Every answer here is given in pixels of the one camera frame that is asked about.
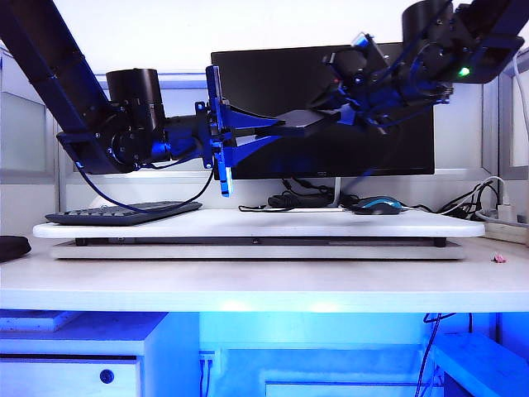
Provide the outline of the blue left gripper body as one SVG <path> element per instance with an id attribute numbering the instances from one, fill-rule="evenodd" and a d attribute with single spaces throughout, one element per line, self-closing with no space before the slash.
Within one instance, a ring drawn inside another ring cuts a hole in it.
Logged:
<path id="1" fill-rule="evenodd" d="M 221 193 L 230 197 L 233 191 L 231 168 L 227 165 L 224 149 L 226 133 L 223 111 L 226 104 L 222 98 L 222 86 L 219 68 L 210 65 L 206 68 L 208 103 L 196 103 L 198 117 L 198 135 L 202 145 L 201 158 L 206 169 L 215 170 L 220 182 Z"/>

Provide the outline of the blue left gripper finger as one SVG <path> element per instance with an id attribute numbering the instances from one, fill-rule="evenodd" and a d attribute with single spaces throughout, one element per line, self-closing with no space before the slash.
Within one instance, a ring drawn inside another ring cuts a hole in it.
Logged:
<path id="1" fill-rule="evenodd" d="M 275 141 L 286 139 L 286 136 L 264 136 L 259 139 L 249 141 L 240 146 L 225 147 L 225 166 L 236 166 L 240 161 L 252 155 L 261 148 L 270 145 Z"/>
<path id="2" fill-rule="evenodd" d="M 239 109 L 227 104 L 225 106 L 225 129 L 231 132 L 238 130 L 268 131 L 270 128 L 282 127 L 284 120 L 265 117 Z"/>

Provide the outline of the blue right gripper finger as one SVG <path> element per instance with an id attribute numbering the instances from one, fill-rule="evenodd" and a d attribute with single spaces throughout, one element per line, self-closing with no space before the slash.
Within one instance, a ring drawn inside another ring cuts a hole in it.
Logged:
<path id="1" fill-rule="evenodd" d="M 319 105 L 319 112 L 324 114 L 323 121 L 325 123 L 355 125 L 357 122 L 357 111 L 348 102 L 324 102 Z"/>

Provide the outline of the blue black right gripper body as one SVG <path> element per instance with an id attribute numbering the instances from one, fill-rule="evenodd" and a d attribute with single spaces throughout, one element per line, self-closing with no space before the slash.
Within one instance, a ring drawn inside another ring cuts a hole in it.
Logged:
<path id="1" fill-rule="evenodd" d="M 400 87 L 407 72 L 401 44 L 391 54 L 378 44 L 353 44 L 326 56 L 333 80 L 342 83 L 345 99 L 357 111 L 357 122 L 385 127 L 383 116 L 407 105 Z"/>

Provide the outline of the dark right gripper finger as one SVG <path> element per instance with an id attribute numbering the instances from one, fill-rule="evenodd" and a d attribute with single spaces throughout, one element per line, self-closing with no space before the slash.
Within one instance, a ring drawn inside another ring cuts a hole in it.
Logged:
<path id="1" fill-rule="evenodd" d="M 335 79 L 323 90 L 322 93 L 309 103 L 308 108 L 319 111 L 336 110 L 341 108 L 346 104 L 346 99 L 341 89 L 341 81 Z"/>

